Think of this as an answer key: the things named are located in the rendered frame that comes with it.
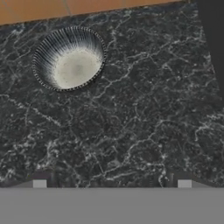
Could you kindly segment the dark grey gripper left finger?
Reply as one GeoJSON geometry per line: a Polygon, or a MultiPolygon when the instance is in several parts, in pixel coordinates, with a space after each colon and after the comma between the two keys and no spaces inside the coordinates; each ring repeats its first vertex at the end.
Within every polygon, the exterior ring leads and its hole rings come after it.
{"type": "Polygon", "coordinates": [[[47,180],[50,178],[49,171],[38,171],[25,182],[16,184],[18,188],[47,188],[47,180]]]}

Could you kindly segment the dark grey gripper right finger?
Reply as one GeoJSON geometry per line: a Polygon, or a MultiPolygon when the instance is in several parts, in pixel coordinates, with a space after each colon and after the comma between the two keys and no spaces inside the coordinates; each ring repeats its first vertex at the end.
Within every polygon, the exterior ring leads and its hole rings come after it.
{"type": "Polygon", "coordinates": [[[201,188],[201,187],[210,187],[211,185],[202,180],[197,178],[196,176],[185,173],[185,172],[176,172],[173,174],[173,184],[177,188],[201,188]]]}

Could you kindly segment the blue striped white bowl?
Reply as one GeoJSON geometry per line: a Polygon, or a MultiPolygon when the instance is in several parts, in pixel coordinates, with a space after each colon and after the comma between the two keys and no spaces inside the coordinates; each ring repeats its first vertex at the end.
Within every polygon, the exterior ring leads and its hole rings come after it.
{"type": "Polygon", "coordinates": [[[84,88],[96,79],[106,61],[102,37],[87,27],[69,26],[47,35],[32,59],[39,83],[57,92],[84,88]]]}

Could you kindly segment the dark appliance side panel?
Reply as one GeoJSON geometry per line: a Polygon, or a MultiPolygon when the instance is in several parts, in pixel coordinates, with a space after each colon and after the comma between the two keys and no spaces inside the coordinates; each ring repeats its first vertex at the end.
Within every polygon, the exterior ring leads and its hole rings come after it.
{"type": "Polygon", "coordinates": [[[197,0],[199,17],[224,100],[224,0],[197,0]]]}

